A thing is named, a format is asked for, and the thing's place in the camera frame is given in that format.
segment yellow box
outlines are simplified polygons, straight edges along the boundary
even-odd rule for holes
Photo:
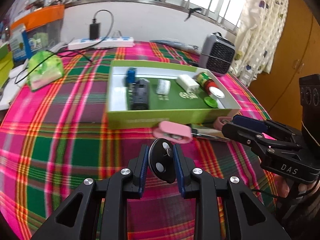
[[[9,51],[8,54],[0,60],[0,87],[2,87],[5,81],[8,79],[9,72],[12,68],[12,52]]]

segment clear plastic container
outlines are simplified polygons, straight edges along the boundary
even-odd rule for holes
[[[31,52],[50,50],[60,42],[62,20],[49,22],[46,25],[27,31]]]
[[[11,30],[19,24],[26,27],[32,54],[50,50],[60,42],[60,32],[64,16],[64,5],[53,5],[29,13],[11,25]]]

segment curtain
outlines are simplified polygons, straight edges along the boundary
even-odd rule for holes
[[[288,3],[289,0],[246,0],[235,41],[236,54],[229,69],[245,86],[262,71],[270,73]]]

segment cardboard box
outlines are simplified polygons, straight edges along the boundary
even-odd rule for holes
[[[129,67],[137,68],[137,78],[175,79],[181,74],[195,78],[206,72],[225,98],[218,102],[219,109],[166,109],[166,110],[128,110],[125,77]],[[154,127],[161,121],[181,124],[214,122],[219,116],[234,116],[240,105],[221,82],[208,70],[193,66],[144,60],[113,60],[109,71],[107,91],[107,115],[109,129],[128,129]]]
[[[2,60],[5,56],[7,56],[7,54],[9,53],[9,47],[8,47],[8,43],[4,43],[1,47],[0,47],[0,60]]]
[[[0,88],[9,77],[10,70],[13,68],[12,52],[9,51],[6,56],[0,59]]]

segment wooden cabinet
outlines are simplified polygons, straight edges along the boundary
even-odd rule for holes
[[[320,73],[320,26],[313,18],[312,30],[305,55],[297,68],[292,82],[271,109],[272,119],[301,129],[302,106],[300,105],[299,78]]]
[[[269,112],[291,83],[306,51],[312,13],[303,0],[289,0],[288,14],[270,74],[261,73],[249,87]]]

